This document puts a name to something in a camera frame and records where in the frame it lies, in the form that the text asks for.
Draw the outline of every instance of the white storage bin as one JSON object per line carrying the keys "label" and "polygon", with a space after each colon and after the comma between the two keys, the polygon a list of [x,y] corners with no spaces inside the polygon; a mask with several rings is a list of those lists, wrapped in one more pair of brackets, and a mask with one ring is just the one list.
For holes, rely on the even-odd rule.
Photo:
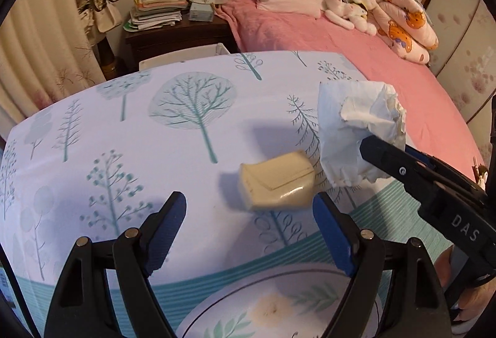
{"label": "white storage bin", "polygon": [[197,58],[207,58],[208,56],[229,55],[227,48],[219,42],[209,46],[186,48],[184,50],[172,51],[167,54],[154,56],[139,63],[140,71],[155,68],[161,65],[173,64],[174,62],[195,60]]}

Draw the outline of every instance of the paper wrapper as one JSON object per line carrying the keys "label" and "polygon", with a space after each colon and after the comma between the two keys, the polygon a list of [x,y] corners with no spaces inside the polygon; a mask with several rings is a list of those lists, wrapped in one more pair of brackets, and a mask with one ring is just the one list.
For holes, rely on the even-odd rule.
{"label": "paper wrapper", "polygon": [[383,82],[332,80],[318,95],[321,165],[333,187],[371,183],[389,175],[361,158],[360,143],[370,135],[405,150],[406,111],[394,87]]}

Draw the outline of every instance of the teal striped border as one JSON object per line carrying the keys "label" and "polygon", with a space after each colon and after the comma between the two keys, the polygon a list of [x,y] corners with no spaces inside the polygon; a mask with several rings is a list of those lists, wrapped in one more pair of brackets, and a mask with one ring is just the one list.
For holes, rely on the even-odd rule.
{"label": "teal striped border", "polygon": [[[450,243],[419,218],[418,206],[419,203],[405,192],[403,185],[393,181],[366,203],[354,209],[351,216],[360,228],[370,228],[383,239],[405,242],[412,236],[420,237],[434,259]],[[153,292],[171,327],[177,329],[181,321],[199,303],[225,286],[266,269],[299,263],[333,263],[320,232],[235,268],[187,281],[153,286]],[[23,278],[18,280],[34,321],[40,331],[43,331],[54,286]],[[388,292],[388,284],[389,274],[384,273],[379,289],[379,296],[383,302]],[[112,290],[111,296],[122,334],[133,338],[135,334],[120,291]]]}

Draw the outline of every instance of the person's hand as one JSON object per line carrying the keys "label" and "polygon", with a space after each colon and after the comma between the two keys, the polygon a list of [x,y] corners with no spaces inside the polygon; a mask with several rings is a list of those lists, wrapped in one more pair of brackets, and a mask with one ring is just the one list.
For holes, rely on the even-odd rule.
{"label": "person's hand", "polygon": [[[451,277],[450,256],[453,246],[443,251],[434,263],[441,286],[448,284]],[[496,278],[473,289],[466,289],[460,296],[458,307],[462,310],[456,321],[468,321],[483,312],[496,291]]]}

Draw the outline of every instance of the table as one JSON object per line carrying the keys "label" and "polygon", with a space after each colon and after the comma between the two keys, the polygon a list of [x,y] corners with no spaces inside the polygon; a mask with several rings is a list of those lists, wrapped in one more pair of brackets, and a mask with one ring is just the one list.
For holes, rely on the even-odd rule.
{"label": "table", "polygon": [[[333,52],[216,56],[114,79],[16,126],[0,169],[0,239],[39,328],[79,236],[115,238],[181,191],[186,218],[150,277],[178,336],[320,335],[348,279],[333,265],[311,209],[246,212],[237,171],[240,163],[313,152],[318,86],[334,79],[364,77]],[[421,237],[433,257],[448,247],[394,180],[356,189],[330,189],[324,178],[318,184],[381,238]],[[122,333],[132,337],[114,274],[109,284]]]}
{"label": "table", "polygon": [[126,44],[131,46],[136,67],[140,61],[167,52],[218,42],[224,44],[229,52],[238,52],[229,24],[218,16],[214,16],[213,22],[195,22],[190,21],[185,13],[182,21],[174,26],[135,33],[126,32]]}

